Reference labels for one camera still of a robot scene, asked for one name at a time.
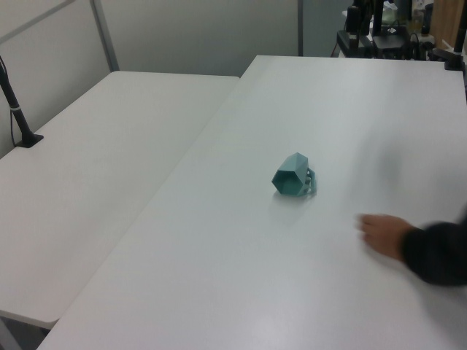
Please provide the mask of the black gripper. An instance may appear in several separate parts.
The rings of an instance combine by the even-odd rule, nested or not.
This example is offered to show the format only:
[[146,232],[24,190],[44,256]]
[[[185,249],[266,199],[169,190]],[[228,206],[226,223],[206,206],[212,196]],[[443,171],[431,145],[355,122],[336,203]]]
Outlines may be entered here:
[[349,48],[359,48],[360,7],[358,5],[352,5],[347,8],[345,30],[349,34]]

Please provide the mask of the person's bare hand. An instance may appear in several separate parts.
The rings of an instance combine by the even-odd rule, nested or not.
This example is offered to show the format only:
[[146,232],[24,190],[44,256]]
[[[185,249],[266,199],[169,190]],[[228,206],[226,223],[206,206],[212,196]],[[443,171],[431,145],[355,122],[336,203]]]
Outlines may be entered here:
[[358,228],[363,241],[375,252],[402,262],[402,243],[414,226],[400,217],[361,214]]

